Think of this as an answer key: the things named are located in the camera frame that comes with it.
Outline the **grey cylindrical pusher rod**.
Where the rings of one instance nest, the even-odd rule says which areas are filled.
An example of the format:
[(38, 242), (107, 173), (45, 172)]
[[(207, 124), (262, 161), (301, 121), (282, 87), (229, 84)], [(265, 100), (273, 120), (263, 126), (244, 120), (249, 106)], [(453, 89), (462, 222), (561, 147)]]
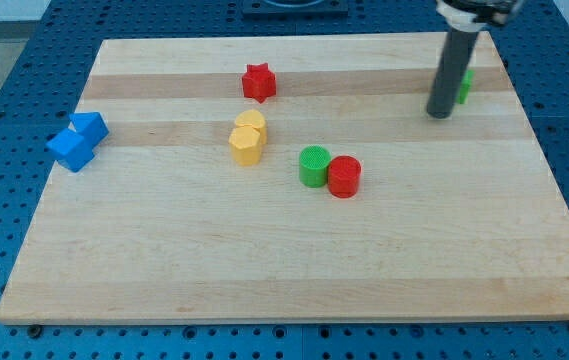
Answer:
[(478, 35), (453, 27), (447, 32), (426, 105), (432, 118), (444, 119), (452, 114)]

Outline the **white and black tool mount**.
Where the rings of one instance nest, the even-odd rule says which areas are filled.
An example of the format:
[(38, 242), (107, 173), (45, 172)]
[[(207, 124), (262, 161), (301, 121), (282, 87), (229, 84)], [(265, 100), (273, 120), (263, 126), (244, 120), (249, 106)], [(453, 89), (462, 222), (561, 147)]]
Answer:
[(524, 0), (436, 0), (436, 11), (459, 31), (504, 27), (520, 12)]

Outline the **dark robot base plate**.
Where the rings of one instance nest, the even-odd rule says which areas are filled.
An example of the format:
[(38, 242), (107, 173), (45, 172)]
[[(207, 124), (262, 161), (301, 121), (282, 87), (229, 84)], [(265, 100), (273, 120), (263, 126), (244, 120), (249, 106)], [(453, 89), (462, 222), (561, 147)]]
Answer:
[(243, 0), (242, 15), (249, 18), (267, 16), (347, 15), (347, 0)]

